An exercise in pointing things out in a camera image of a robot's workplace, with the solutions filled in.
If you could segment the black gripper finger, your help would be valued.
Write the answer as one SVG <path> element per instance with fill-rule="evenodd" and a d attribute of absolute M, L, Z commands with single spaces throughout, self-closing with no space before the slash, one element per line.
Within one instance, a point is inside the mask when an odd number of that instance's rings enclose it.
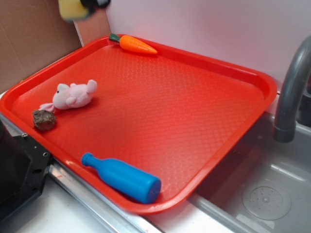
<path fill-rule="evenodd" d="M 106 8 L 111 3 L 111 0 L 80 0 L 81 4 L 89 9 L 96 10 L 97 8 Z"/>

